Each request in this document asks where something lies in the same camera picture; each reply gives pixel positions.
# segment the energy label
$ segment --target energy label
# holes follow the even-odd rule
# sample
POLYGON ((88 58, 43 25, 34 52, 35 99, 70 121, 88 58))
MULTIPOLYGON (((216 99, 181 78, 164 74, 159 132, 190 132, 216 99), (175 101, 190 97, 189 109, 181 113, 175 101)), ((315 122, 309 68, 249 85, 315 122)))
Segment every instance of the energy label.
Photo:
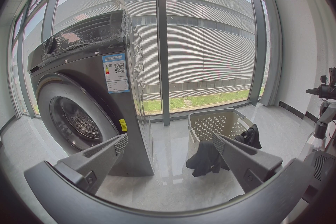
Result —
POLYGON ((109 93, 129 92, 124 53, 103 56, 103 68, 109 93))

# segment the wall baseboard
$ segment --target wall baseboard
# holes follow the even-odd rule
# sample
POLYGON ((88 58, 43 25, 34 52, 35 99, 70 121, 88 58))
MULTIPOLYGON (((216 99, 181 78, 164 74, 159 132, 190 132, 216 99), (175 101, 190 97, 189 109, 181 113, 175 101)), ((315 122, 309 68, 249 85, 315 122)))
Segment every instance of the wall baseboard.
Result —
POLYGON ((311 119, 313 122, 317 122, 319 119, 317 117, 315 117, 313 114, 309 113, 308 111, 306 112, 305 115, 307 118, 311 119))
POLYGON ((305 116, 304 113, 300 112, 299 110, 291 107, 288 104, 285 104, 282 101, 279 101, 279 106, 283 107, 284 109, 288 110, 289 112, 293 113, 294 115, 298 116, 300 119, 303 119, 303 117, 305 116))
POLYGON ((4 129, 6 129, 6 127, 14 120, 16 119, 16 116, 14 115, 13 117, 11 117, 4 126, 2 126, 2 128, 0 129, 0 134, 3 132, 4 129))

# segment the washing machine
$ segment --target washing machine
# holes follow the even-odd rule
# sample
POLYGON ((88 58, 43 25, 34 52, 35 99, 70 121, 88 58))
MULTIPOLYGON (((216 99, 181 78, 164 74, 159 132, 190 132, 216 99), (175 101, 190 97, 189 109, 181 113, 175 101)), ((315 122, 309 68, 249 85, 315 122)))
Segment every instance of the washing machine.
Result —
POLYGON ((125 10, 82 20, 37 47, 28 71, 40 116, 67 154, 127 133, 110 175, 152 176, 144 51, 131 22, 125 10))

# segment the grass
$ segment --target grass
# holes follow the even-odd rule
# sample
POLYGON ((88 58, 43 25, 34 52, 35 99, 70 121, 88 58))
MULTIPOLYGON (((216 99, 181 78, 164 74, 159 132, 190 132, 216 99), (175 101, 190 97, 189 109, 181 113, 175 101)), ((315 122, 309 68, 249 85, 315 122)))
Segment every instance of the grass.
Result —
POLYGON ((261 87, 259 96, 262 96, 262 95, 263 95, 263 93, 264 93, 264 89, 265 89, 265 87, 261 87))
MULTIPOLYGON (((209 94, 202 96, 187 96, 179 98, 170 98, 169 107, 170 109, 178 109, 187 107, 184 103, 184 100, 190 100, 191 106, 200 106, 206 104, 213 104, 225 101, 231 101, 236 99, 247 98, 249 90, 237 91, 237 92, 224 92, 218 94, 209 94)), ((144 102, 144 108, 148 107, 149 111, 158 111, 161 110, 161 101, 160 100, 149 100, 144 102)))

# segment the black cloth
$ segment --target black cloth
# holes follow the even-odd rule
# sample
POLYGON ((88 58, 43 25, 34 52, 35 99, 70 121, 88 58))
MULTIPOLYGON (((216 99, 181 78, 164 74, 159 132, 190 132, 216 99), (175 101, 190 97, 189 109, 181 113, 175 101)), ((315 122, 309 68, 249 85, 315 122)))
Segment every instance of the black cloth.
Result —
MULTIPOLYGON (((256 124, 242 134, 234 136, 232 139, 248 146, 261 149, 259 131, 256 124)), ((196 154, 187 160, 186 167, 194 170, 192 173, 194 177, 205 176, 211 171, 217 174, 221 168, 228 171, 230 170, 212 141, 207 140, 199 143, 196 154)))
POLYGON ((201 141, 194 156, 187 160, 187 168, 194 169, 194 177, 208 172, 219 173, 220 168, 230 170, 212 141, 201 141))

